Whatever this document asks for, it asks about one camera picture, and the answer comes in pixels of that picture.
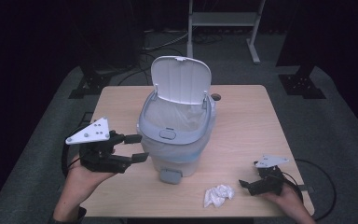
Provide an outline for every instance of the metal stand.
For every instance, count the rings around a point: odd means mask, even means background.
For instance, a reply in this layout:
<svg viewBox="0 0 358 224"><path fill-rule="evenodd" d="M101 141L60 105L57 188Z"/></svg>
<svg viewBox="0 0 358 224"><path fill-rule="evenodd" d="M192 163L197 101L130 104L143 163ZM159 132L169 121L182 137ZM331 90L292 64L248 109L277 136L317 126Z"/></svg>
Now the metal stand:
<svg viewBox="0 0 358 224"><path fill-rule="evenodd" d="M261 0L257 12L193 12L193 0L188 9L188 41L187 57L193 58L193 26L253 26L251 38L246 39L253 62L258 64L260 59L255 50L255 36L260 24L266 0Z"/></svg>

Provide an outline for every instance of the dark background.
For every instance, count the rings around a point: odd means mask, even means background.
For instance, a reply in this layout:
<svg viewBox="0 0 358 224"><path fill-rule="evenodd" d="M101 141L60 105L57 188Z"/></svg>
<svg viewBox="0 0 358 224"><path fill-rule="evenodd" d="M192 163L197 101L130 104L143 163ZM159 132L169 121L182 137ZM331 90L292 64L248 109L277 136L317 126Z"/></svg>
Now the dark background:
<svg viewBox="0 0 358 224"><path fill-rule="evenodd" d="M90 1L77 2L82 6ZM184 1L132 2L145 30L186 29ZM195 9L253 10L258 4L215 2L195 1ZM78 66L73 29L62 0L0 1L0 189L55 91ZM358 118L358 1L268 0L260 32L286 31L280 65L312 60L334 79Z"/></svg>

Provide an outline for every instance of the gray carpet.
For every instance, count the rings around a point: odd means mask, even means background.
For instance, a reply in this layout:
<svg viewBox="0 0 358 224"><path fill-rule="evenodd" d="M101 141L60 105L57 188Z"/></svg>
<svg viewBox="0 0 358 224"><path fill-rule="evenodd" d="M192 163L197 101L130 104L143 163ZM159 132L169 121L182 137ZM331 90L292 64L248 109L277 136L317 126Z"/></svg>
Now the gray carpet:
<svg viewBox="0 0 358 224"><path fill-rule="evenodd" d="M177 35L149 34L147 46L156 46ZM333 211L319 223L358 223L358 120L339 95L332 79L315 68L311 79L326 99L305 100L286 94L279 74L293 74L297 67L275 67L284 35L259 35L255 41L261 64L252 63L245 46L248 35L223 35L211 45L195 45L194 58L211 68L214 85L257 84L266 87L287 141L295 158L311 161L322 167L337 189L337 203ZM150 52L154 57L186 54L186 44L168 46ZM142 67L150 65L152 57L143 55ZM129 75L112 77L117 85ZM41 118L34 134L0 192L0 223L46 223L60 196L63 177L60 167L63 138L92 112L98 95L84 99L68 99L76 89L82 73L79 68L68 74ZM150 77L138 73L121 85L150 85ZM332 187L315 166L298 162L309 187L315 206L315 217L322 216L333 202ZM84 223L120 223L114 218L88 217ZM257 218L255 223L293 223L287 217Z"/></svg>

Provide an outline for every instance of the white gripper bracket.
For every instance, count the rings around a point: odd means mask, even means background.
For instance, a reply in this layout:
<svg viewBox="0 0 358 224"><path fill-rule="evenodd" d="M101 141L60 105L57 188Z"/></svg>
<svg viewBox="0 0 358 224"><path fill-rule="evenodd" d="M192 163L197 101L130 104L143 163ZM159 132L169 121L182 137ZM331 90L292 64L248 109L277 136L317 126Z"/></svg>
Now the white gripper bracket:
<svg viewBox="0 0 358 224"><path fill-rule="evenodd" d="M67 145L89 143L89 142L101 142L109 140L109 125L107 118L103 117L93 122L83 130L75 133L65 140Z"/></svg>
<svg viewBox="0 0 358 224"><path fill-rule="evenodd" d="M270 156L270 155L263 155L263 158L261 158L256 164L255 167L257 168L269 168L275 165L279 165L285 162L288 162L289 160L282 157L276 157L276 156Z"/></svg>

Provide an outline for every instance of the sleeve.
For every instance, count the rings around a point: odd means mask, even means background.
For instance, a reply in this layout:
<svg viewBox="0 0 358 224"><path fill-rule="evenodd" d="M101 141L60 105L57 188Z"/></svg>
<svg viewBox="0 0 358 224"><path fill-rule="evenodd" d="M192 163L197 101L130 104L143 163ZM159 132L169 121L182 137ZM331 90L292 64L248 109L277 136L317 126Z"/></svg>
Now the sleeve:
<svg viewBox="0 0 358 224"><path fill-rule="evenodd" d="M79 208L79 213L77 215L77 221L75 222L60 222L56 221L53 218L53 214L51 213L50 218L48 219L48 224L80 224L83 220L83 217L86 215L87 210L84 207Z"/></svg>

